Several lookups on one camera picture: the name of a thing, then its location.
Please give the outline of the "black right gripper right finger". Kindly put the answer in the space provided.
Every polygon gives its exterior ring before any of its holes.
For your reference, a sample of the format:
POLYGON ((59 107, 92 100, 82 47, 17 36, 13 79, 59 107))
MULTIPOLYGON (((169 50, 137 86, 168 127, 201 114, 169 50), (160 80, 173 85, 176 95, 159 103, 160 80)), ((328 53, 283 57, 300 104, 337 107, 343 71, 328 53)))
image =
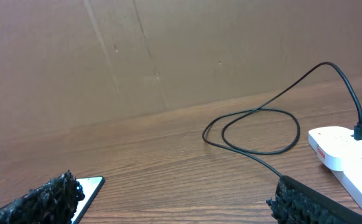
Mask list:
POLYGON ((266 203, 279 224, 362 224, 362 215, 287 175, 266 203))

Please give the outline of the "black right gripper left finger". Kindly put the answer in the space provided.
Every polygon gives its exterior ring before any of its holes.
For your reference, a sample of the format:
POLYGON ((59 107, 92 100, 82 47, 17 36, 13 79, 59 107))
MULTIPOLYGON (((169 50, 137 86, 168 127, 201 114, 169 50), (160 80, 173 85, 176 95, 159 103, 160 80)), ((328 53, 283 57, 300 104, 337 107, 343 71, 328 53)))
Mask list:
POLYGON ((0 224, 71 224, 83 187, 70 171, 0 208, 0 224))

